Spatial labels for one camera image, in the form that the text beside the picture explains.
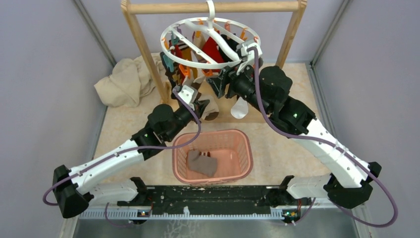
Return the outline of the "beige brown sock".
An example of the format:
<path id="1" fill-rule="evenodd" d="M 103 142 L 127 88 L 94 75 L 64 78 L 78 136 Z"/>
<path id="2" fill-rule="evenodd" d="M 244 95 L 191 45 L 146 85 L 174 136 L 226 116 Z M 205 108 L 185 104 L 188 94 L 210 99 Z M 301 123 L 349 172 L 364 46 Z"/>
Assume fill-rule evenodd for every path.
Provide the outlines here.
<path id="1" fill-rule="evenodd" d="M 219 107 L 214 99 L 214 97 L 210 94 L 203 94 L 202 92 L 200 92 L 200 87 L 202 85 L 202 83 L 205 81 L 206 77 L 204 75 L 201 75 L 197 78 L 189 78 L 189 79 L 185 79 L 182 85 L 188 85 L 191 86 L 192 88 L 196 89 L 198 91 L 197 97 L 196 99 L 198 101 L 205 101 L 208 100 L 209 103 L 207 104 L 207 106 L 204 109 L 204 112 L 201 116 L 202 119 L 206 120 L 206 121 L 211 121 L 214 120 L 218 117 L 219 115 Z"/>

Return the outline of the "grey sock with striped cuff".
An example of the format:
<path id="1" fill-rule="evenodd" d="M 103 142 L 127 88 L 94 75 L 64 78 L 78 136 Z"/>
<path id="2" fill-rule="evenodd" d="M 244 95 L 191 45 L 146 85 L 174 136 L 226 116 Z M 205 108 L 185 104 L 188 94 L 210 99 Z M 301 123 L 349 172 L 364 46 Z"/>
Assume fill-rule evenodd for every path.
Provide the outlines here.
<path id="1" fill-rule="evenodd" d="M 189 170 L 213 177 L 217 171 L 218 161 L 216 158 L 207 156 L 198 150 L 189 150 L 187 155 L 187 167 Z"/>

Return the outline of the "wooden hanger rack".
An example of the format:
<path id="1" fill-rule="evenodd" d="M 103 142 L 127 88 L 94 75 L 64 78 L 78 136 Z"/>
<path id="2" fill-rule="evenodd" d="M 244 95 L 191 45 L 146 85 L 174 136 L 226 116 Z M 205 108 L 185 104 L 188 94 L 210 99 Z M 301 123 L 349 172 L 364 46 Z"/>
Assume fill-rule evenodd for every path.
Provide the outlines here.
<path id="1" fill-rule="evenodd" d="M 276 65 L 280 68 L 284 67 L 286 58 L 292 46 L 293 40 L 296 36 L 296 32 L 299 28 L 303 14 L 307 7 L 307 1 L 295 0 L 295 1 L 240 1 L 240 2 L 212 2 L 210 0 L 205 3 L 131 3 L 128 0 L 121 2 L 121 10 L 126 19 L 126 22 L 131 30 L 134 40 L 146 61 L 149 73 L 152 76 L 153 81 L 157 85 L 161 100 L 163 103 L 174 105 L 170 101 L 170 93 L 167 88 L 164 87 L 157 71 L 157 67 L 153 64 L 152 54 L 149 46 L 145 39 L 144 33 L 141 29 L 140 23 L 137 19 L 137 15 L 144 14 L 184 14 L 184 13 L 209 13 L 208 17 L 195 17 L 188 18 L 186 20 L 180 20 L 164 30 L 160 39 L 160 46 L 163 52 L 173 61 L 180 65 L 201 68 L 201 69 L 221 69 L 227 66 L 226 63 L 217 63 L 210 56 L 199 50 L 198 47 L 193 45 L 192 42 L 182 36 L 181 33 L 176 31 L 176 27 L 182 24 L 186 24 L 194 31 L 200 31 L 213 37 L 214 40 L 222 49 L 226 49 L 226 54 L 233 58 L 234 63 L 239 63 L 240 59 L 238 55 L 231 50 L 226 43 L 222 43 L 222 38 L 217 36 L 217 32 L 226 34 L 228 37 L 233 38 L 238 43 L 242 43 L 243 39 L 231 34 L 222 26 L 218 25 L 219 22 L 229 23 L 236 25 L 237 27 L 243 28 L 253 35 L 253 39 L 259 44 L 261 39 L 259 35 L 249 26 L 234 20 L 216 18 L 217 12 L 221 13 L 249 13 L 249 12 L 290 12 L 292 14 L 290 22 L 288 24 L 285 37 L 283 39 L 279 55 L 276 60 Z M 205 59 L 205 63 L 187 61 L 171 54 L 170 49 L 165 46 L 165 36 L 169 32 L 173 32 L 179 37 L 180 40 L 184 41 L 192 51 Z"/>

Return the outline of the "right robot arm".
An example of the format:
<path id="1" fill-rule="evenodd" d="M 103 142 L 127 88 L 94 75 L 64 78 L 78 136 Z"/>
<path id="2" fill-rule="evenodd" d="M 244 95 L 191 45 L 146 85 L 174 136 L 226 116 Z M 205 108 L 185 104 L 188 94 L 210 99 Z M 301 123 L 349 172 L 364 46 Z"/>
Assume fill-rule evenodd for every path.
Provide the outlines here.
<path id="1" fill-rule="evenodd" d="M 328 198 L 352 209 L 368 201 L 373 191 L 370 183 L 379 175 L 381 166 L 364 162 L 347 151 L 309 107 L 291 97 L 292 79 L 280 67 L 263 68 L 259 82 L 255 84 L 255 71 L 251 66 L 241 73 L 228 66 L 219 75 L 207 78 L 217 97 L 239 97 L 254 108 L 263 105 L 263 112 L 276 129 L 286 133 L 329 169 L 323 176 L 287 176 L 279 190 L 281 202 L 292 204 L 301 198 Z"/>

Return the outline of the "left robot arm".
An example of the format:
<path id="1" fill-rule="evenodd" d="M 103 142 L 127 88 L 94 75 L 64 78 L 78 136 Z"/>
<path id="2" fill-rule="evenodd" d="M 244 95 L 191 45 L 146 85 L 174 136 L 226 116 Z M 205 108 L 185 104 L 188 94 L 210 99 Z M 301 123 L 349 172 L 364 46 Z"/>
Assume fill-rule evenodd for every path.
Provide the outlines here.
<path id="1" fill-rule="evenodd" d="M 201 126 L 200 117 L 208 104 L 209 100 L 194 101 L 191 106 L 180 104 L 176 111 L 167 104 L 160 104 L 148 115 L 144 128 L 116 149 L 80 166 L 69 169 L 61 165 L 55 168 L 50 191 L 62 217 L 67 219 L 80 215 L 98 201 L 99 196 L 93 190 L 105 178 L 144 162 L 163 150 L 176 149 L 176 145 L 168 147 L 166 143 L 172 141 L 191 121 Z"/>

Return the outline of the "pink plastic laundry basket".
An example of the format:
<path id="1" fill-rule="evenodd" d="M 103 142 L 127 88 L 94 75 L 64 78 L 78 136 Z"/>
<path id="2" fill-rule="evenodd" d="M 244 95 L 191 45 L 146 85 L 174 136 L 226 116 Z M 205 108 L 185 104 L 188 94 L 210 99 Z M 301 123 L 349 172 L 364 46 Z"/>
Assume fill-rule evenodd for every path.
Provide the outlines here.
<path id="1" fill-rule="evenodd" d="M 245 178 L 254 161 L 248 136 L 237 129 L 201 132 L 172 150 L 172 170 L 182 183 L 207 185 Z"/>

